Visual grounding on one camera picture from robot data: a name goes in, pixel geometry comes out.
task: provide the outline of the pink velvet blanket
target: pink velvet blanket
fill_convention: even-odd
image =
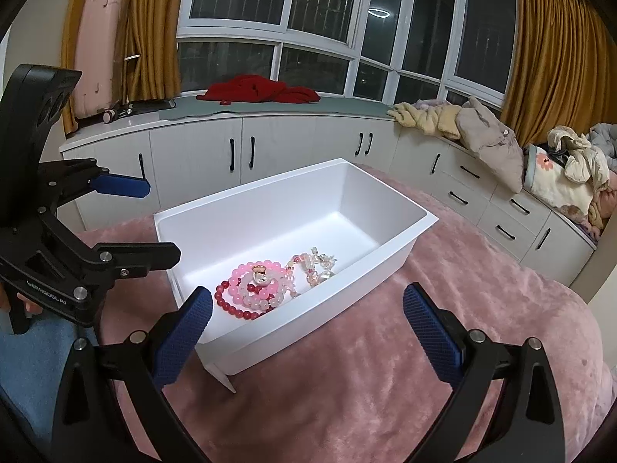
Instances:
[[[411,453],[445,404],[441,383],[402,312],[419,281],[467,328],[496,341],[544,343],[561,399],[568,461],[600,425],[612,401],[598,325],[570,289],[519,266],[459,214],[373,172],[439,217],[403,267],[304,339],[232,378],[230,393],[193,354],[165,387],[175,412],[214,463],[396,463]],[[155,241],[152,217],[88,232],[100,241]],[[148,330],[175,309],[165,273],[118,281],[101,317],[104,344]],[[463,454],[477,448],[498,394],[494,385]],[[142,451],[155,455],[123,385],[118,398]]]

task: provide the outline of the white plastic box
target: white plastic box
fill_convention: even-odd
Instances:
[[[296,267],[301,295],[288,294],[256,320],[214,306],[196,351],[206,369],[234,391],[227,375],[281,351],[377,287],[403,265],[416,238],[437,218],[338,159],[179,205],[154,221],[158,239],[182,252],[168,272],[179,306],[199,285],[214,295],[240,264],[270,259],[285,265],[311,247],[337,258],[335,276],[312,289]],[[227,292],[225,297],[231,302]]]

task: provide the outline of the blue textured pad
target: blue textured pad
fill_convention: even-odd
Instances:
[[[403,312],[420,340],[437,377],[455,388],[463,378],[461,350],[443,327],[424,295],[413,284],[408,285],[403,294]]]
[[[150,193],[150,183],[141,177],[100,174],[90,181],[90,187],[103,195],[145,198]]]
[[[158,388],[175,383],[212,317],[212,295],[197,287],[178,310],[181,317],[154,355],[152,379]]]

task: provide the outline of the red cloth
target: red cloth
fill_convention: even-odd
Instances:
[[[258,74],[242,74],[229,82],[212,84],[205,94],[197,98],[203,101],[276,101],[295,104],[320,100],[319,95],[311,89],[288,87],[285,82],[275,82]]]

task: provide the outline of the mustard yellow curtain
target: mustard yellow curtain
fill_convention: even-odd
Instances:
[[[86,0],[69,0],[62,37],[61,65],[72,68],[81,12]],[[130,0],[126,26],[123,99],[164,99],[180,93],[176,30],[180,0]],[[72,101],[62,114],[66,134],[77,128]]]
[[[513,77],[501,120],[521,146],[556,125],[617,123],[617,47],[587,0],[518,0]]]

